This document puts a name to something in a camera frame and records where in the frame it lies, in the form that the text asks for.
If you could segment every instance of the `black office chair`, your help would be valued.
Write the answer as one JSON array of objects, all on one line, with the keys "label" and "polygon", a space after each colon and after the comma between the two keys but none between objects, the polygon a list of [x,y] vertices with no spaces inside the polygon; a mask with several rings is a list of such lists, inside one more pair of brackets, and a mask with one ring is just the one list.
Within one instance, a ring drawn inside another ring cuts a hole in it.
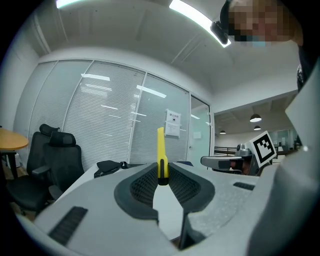
[{"label": "black office chair", "polygon": [[43,146],[46,166],[53,185],[49,192],[57,200],[82,174],[81,147],[71,133],[54,131],[49,143]]},{"label": "black office chair", "polygon": [[50,183],[44,182],[44,179],[38,179],[35,174],[43,169],[45,165],[44,144],[50,141],[53,131],[59,128],[50,127],[42,124],[39,131],[33,134],[29,157],[26,165],[28,175],[10,180],[6,184],[9,197],[21,208],[39,212],[43,209],[49,193]]}]

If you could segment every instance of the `window blind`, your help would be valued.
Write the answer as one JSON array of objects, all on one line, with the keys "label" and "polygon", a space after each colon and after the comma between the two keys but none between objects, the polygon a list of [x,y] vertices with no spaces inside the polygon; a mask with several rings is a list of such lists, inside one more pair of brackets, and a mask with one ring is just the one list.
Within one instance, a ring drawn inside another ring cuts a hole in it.
[{"label": "window blind", "polygon": [[[37,96],[41,86],[44,84],[46,77],[54,67],[55,63],[56,62],[47,62],[36,66],[21,94],[16,108],[13,130],[26,138],[28,137],[30,118]],[[26,167],[28,161],[28,149],[26,147],[20,149],[18,150],[18,154],[20,155],[23,165]]]},{"label": "window blind", "polygon": [[82,149],[84,171],[99,161],[128,160],[133,120],[144,73],[95,61],[83,76],[63,131]]},{"label": "window blind", "polygon": [[72,94],[91,61],[59,61],[45,80],[31,116],[29,136],[42,124],[62,128]]},{"label": "window blind", "polygon": [[189,93],[148,75],[138,106],[130,163],[157,161],[157,129],[165,127],[167,109],[181,114],[180,137],[167,135],[165,154],[170,162],[185,161],[189,134]]}]

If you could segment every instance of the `wooden table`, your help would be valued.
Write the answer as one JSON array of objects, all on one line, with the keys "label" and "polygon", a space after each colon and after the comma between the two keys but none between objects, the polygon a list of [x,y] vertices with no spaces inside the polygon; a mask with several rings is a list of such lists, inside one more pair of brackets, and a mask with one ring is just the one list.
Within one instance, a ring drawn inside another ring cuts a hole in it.
[{"label": "wooden table", "polygon": [[[26,137],[3,128],[0,128],[0,151],[14,151],[19,150],[28,145],[29,141]],[[13,177],[16,179],[18,177],[17,167],[16,167],[16,157],[15,153],[8,153],[8,159],[11,167],[11,172]]]}]

